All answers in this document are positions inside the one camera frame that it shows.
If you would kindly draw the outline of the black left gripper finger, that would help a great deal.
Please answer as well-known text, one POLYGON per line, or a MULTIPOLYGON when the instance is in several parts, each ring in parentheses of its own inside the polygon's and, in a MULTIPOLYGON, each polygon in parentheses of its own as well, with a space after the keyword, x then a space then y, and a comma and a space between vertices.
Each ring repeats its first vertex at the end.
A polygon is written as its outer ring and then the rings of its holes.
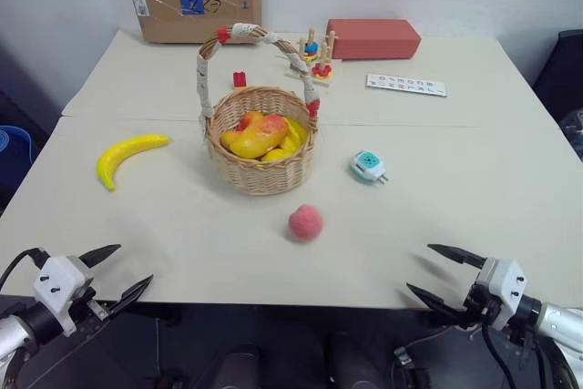
POLYGON ((93 268, 121 248, 120 244, 110 244, 79 256, 79 259, 88 267, 93 268))
POLYGON ((109 317, 116 317, 122 313, 128 306, 131 306, 141 297, 152 280, 153 276, 149 275, 126 289, 117 302, 107 307, 107 315, 109 317))

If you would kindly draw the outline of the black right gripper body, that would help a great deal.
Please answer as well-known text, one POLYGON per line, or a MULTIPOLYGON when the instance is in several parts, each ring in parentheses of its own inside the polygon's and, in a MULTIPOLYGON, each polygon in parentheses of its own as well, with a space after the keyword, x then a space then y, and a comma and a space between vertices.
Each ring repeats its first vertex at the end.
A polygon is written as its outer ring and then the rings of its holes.
POLYGON ((464 329, 477 324, 491 326, 499 314, 499 299, 478 282, 471 286, 463 305, 465 311, 458 325, 464 329))

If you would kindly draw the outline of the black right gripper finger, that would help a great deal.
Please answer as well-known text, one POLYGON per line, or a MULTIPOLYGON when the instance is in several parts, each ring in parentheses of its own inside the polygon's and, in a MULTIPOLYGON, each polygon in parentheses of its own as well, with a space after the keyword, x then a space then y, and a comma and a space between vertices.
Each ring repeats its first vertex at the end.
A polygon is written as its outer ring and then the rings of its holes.
POLYGON ((481 257, 477 254, 474 254, 473 252, 466 251, 458 247, 443 244, 428 244, 427 247, 451 261, 455 261, 460 264, 468 264, 479 270, 481 270, 486 263, 485 257, 481 257))
POLYGON ((429 291, 414 286, 411 283, 407 283, 406 286, 430 310, 433 311, 433 320, 438 325, 465 327, 464 312, 448 306, 442 298, 429 291))

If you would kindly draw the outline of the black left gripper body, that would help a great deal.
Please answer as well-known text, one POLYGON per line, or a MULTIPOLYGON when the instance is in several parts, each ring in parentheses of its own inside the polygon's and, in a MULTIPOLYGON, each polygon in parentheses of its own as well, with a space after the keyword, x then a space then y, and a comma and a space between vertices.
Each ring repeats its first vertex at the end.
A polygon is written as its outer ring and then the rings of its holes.
POLYGON ((106 257, 67 257, 82 277, 70 298, 68 314, 74 323, 85 322, 92 316, 100 322, 108 321, 112 317, 110 310, 96 300, 97 292, 91 285, 95 278, 93 269, 105 259, 106 257))

